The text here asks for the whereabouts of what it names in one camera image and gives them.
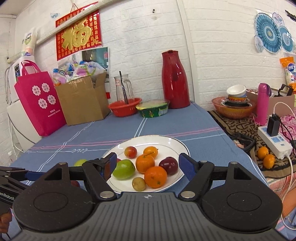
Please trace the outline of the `person's left hand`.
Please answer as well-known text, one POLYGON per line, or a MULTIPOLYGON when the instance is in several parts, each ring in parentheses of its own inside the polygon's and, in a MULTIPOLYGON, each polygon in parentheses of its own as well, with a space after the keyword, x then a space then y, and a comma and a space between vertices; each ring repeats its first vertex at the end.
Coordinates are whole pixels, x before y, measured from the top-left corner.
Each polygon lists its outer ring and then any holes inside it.
POLYGON ((9 210, 7 213, 4 213, 0 216, 0 233, 8 232, 11 221, 12 221, 11 210, 9 210))

